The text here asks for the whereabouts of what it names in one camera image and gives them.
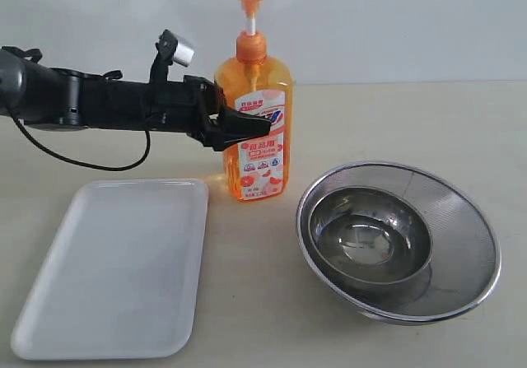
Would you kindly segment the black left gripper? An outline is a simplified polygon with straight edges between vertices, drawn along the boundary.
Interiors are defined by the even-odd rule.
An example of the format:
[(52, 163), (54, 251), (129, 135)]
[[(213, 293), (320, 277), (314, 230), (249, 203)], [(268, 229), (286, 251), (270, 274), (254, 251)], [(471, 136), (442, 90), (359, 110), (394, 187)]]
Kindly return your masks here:
[(181, 82), (151, 82), (142, 108), (150, 130), (185, 133), (199, 142), (212, 142), (214, 151), (265, 137), (272, 125), (265, 117), (226, 106), (222, 88), (204, 77), (186, 75)]

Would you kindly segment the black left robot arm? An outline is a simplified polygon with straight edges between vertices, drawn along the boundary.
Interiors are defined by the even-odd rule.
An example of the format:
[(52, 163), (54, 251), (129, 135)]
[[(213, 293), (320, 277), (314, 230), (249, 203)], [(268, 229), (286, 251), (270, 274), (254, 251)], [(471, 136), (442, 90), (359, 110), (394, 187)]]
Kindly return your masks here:
[(38, 49), (1, 48), (1, 113), (42, 130), (84, 128), (184, 133), (214, 151), (269, 134), (269, 119), (241, 113), (203, 77), (168, 78), (173, 60), (157, 54), (148, 82), (48, 68)]

